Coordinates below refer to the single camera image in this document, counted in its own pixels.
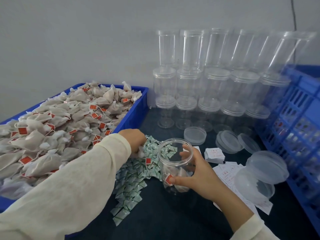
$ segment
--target blue plastic tray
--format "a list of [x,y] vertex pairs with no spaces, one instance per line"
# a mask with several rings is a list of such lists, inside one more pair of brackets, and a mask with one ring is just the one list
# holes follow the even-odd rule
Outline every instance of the blue plastic tray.
[[266,148],[286,161],[288,185],[320,235],[320,66],[284,73],[291,84],[267,123],[255,129]]
[[[76,84],[74,86],[72,86],[71,88],[78,88],[80,86],[84,85],[84,83],[79,83]],[[110,84],[103,84],[106,87],[110,87]],[[123,85],[114,85],[116,88],[121,88],[123,89]],[[134,91],[141,91],[142,96],[133,104],[133,106],[131,107],[131,109],[128,111],[128,113],[126,114],[126,116],[122,119],[122,121],[118,124],[118,126],[116,127],[116,129],[113,131],[113,133],[118,133],[119,131],[123,130],[123,129],[136,129],[139,128],[141,123],[143,122],[144,118],[146,117],[146,114],[149,110],[148,108],[148,104],[147,104],[147,92],[149,90],[149,88],[146,87],[135,87],[135,86],[131,86],[131,88]],[[66,94],[69,94],[70,92],[70,88],[65,90]],[[35,108],[38,108],[40,106],[40,104],[42,104],[44,101],[22,111],[21,113],[16,114],[15,116],[12,116],[11,118],[2,121],[0,123],[0,125],[2,124],[6,124],[8,121],[13,120],[13,119],[18,119],[20,116],[24,115],[26,112],[30,112],[32,110],[34,110]],[[4,198],[0,196],[0,213],[5,211],[13,202],[15,202],[15,200],[10,200],[8,198]]]

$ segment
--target jar filled with tea bags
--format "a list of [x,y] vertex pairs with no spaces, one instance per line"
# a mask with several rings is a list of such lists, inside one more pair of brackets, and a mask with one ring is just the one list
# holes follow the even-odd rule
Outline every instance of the jar filled with tea bags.
[[173,185],[170,178],[181,176],[191,177],[196,169],[192,157],[192,145],[180,138],[171,138],[163,141],[158,147],[158,159],[161,169],[162,183],[166,191],[173,193],[184,193],[189,191],[188,187]]

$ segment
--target black tabletop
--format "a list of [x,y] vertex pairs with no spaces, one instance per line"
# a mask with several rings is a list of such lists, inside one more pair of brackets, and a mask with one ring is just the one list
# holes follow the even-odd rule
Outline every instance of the black tabletop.
[[[163,141],[169,138],[183,138],[183,130],[173,126],[162,129],[157,126],[158,111],[151,109],[140,130],[146,135]],[[206,148],[214,148],[216,133],[207,133],[206,141],[200,145],[202,155]],[[256,141],[265,150],[259,138]],[[242,150],[226,154],[225,161],[246,164],[250,153]],[[164,190],[162,182],[155,178],[145,180],[142,201],[118,225],[114,224],[110,210],[118,203],[112,195],[105,208],[84,230],[71,240],[105,239],[230,239],[232,231],[222,212],[212,202],[190,190],[183,197],[173,196]],[[261,210],[258,213],[267,227],[281,240],[319,239],[309,219],[299,205],[286,182],[275,185],[275,194],[270,215]]]

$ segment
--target jar mouth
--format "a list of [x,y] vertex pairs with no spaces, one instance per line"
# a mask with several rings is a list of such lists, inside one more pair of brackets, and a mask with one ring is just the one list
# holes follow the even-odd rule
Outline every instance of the jar mouth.
[[[187,145],[189,147],[190,150],[188,150],[190,152],[189,157],[187,157],[184,160],[181,161],[168,161],[166,160],[162,155],[161,155],[161,149],[167,145],[170,145],[172,143],[180,143],[183,145]],[[163,141],[159,146],[158,146],[158,158],[160,159],[160,161],[165,164],[165,165],[170,165],[170,166],[183,166],[188,164],[191,159],[193,157],[193,149],[192,149],[192,145],[184,140],[184,139],[180,139],[180,138],[171,138],[171,139],[167,139],[165,141]]]

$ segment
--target cream sweater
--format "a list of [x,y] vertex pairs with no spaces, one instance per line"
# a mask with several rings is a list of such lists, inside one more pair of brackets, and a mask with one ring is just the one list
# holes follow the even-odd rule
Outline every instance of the cream sweater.
[[[124,137],[105,137],[0,214],[0,239],[63,240],[81,231],[106,205],[116,172],[130,154]],[[278,238],[254,215],[231,239]]]

